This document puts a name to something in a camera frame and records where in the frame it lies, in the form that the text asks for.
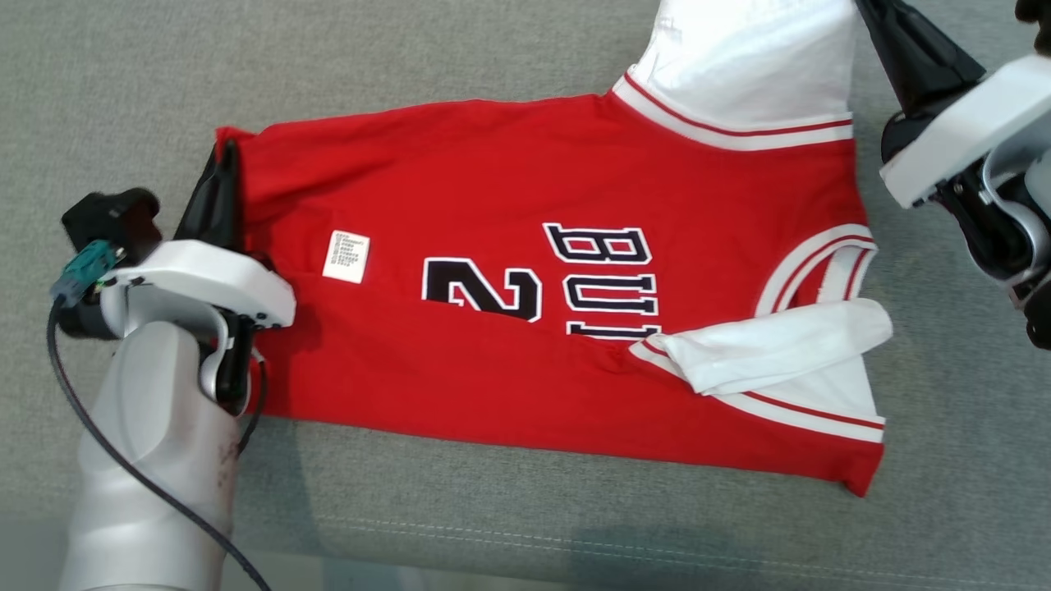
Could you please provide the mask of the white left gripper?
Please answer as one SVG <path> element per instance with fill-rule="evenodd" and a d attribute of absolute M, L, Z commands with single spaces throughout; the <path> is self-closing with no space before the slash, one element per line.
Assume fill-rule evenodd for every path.
<path fill-rule="evenodd" d="M 247 315 L 265 327 L 288 327 L 296 315 L 291 286 L 257 259 L 239 254 L 243 236 L 236 141 L 223 145 L 220 176 L 215 151 L 213 147 L 181 215 L 176 241 L 162 242 L 138 264 L 116 266 L 100 281 L 106 288 L 154 286 L 170 295 Z M 218 188 L 220 242 L 213 229 Z"/>

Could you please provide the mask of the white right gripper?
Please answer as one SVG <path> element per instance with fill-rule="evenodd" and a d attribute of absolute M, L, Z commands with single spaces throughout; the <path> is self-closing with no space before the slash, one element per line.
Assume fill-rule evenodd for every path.
<path fill-rule="evenodd" d="M 986 68 L 907 2 L 856 7 L 903 113 L 969 90 L 883 165 L 879 175 L 898 205 L 915 207 L 989 152 L 1002 150 L 996 165 L 1027 163 L 1049 145 L 1047 57 L 1019 57 L 984 79 Z"/>

